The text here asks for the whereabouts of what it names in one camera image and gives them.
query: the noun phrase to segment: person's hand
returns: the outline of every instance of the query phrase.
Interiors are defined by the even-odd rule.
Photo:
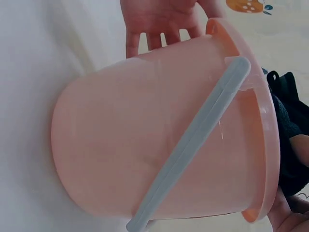
[[[290,142],[299,160],[309,167],[309,136],[300,134]],[[274,232],[309,232],[309,202],[296,196],[286,199],[278,189],[268,218]]]
[[[268,218],[274,232],[308,232],[309,202],[296,196],[287,200],[279,189]]]
[[[165,34],[167,45],[180,41],[180,29],[186,29],[191,38],[201,36],[195,9],[197,2],[208,18],[224,17],[218,0],[120,0],[126,24],[126,57],[138,55],[143,32],[149,50],[162,46],[161,33]]]

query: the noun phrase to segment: plastic bucket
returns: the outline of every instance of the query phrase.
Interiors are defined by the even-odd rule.
[[[71,83],[52,121],[57,172],[70,197],[97,216],[136,216],[156,176],[235,57],[251,69],[152,219],[243,212],[263,218],[278,187],[276,115],[262,73],[224,19],[206,34],[127,59]]]

